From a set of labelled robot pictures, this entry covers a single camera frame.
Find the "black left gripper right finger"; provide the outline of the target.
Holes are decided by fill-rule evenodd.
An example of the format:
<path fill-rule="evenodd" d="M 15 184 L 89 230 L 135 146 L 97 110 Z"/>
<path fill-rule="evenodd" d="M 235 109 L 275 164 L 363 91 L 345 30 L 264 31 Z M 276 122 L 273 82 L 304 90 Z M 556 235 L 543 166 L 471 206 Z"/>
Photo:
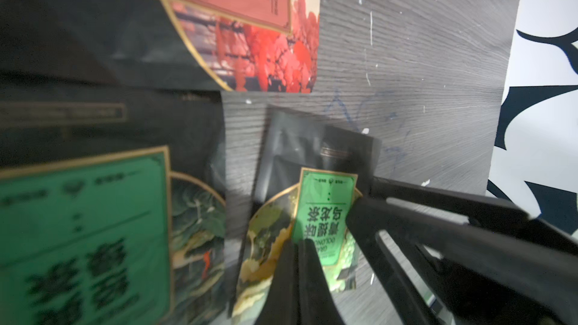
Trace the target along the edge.
<path fill-rule="evenodd" d="M 346 224 L 405 324 L 438 319 L 387 232 L 458 324 L 575 324 L 577 241 L 507 200 L 373 179 Z"/>

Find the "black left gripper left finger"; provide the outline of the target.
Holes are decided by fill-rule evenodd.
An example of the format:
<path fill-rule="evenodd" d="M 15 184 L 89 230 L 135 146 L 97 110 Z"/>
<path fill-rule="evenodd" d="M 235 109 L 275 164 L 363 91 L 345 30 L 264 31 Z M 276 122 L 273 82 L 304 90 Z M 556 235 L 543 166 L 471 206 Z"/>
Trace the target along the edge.
<path fill-rule="evenodd" d="M 310 239 L 284 243 L 256 324 L 343 324 Z"/>

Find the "light green label tea bag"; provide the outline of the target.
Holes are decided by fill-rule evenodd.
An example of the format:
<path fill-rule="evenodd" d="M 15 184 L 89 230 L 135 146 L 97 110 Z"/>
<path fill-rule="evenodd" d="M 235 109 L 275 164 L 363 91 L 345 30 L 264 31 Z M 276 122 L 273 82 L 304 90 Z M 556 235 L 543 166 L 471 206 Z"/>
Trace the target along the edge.
<path fill-rule="evenodd" d="M 331 292 L 356 288 L 360 251 L 346 217 L 369 193 L 382 147 L 377 138 L 302 112 L 270 114 L 236 284 L 236 324 L 262 310 L 287 241 L 313 240 Z"/>

